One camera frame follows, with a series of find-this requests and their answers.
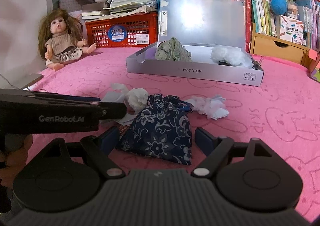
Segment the floral pattern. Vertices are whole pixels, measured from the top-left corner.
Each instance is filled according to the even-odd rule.
[[[191,165],[190,104],[177,96],[150,95],[116,149]]]

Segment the human hand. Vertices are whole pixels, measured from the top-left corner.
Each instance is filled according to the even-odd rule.
[[[45,59],[52,58],[52,47],[50,45],[47,46],[47,52],[44,54]]]
[[[28,150],[33,143],[32,135],[27,135],[24,139],[23,146],[17,151],[10,152],[5,156],[0,152],[0,162],[5,162],[6,167],[0,169],[1,185],[12,188],[13,181],[18,173],[26,166],[28,159]]]

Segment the wooden drawer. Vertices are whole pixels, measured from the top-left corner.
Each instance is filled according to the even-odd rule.
[[[287,44],[284,40],[281,42],[278,39],[270,37],[256,36],[254,40],[253,54],[278,57],[286,59],[298,64],[304,64],[305,50],[301,46],[293,46],[292,43]]]

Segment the doll's foot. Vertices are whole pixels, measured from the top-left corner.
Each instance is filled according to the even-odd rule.
[[[96,44],[93,43],[89,48],[83,48],[82,51],[84,54],[90,54],[96,50]]]
[[[54,64],[54,66],[53,66],[53,70],[54,71],[58,71],[58,70],[60,70],[60,69],[62,69],[64,67],[64,64],[61,64],[61,63],[56,63],[56,64]]]

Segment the ribbed black surface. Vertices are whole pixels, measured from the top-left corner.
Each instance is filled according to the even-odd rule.
[[[132,170],[109,180],[84,206],[59,214],[24,210],[9,226],[306,226],[293,209],[275,214],[243,211],[207,179],[183,169]]]

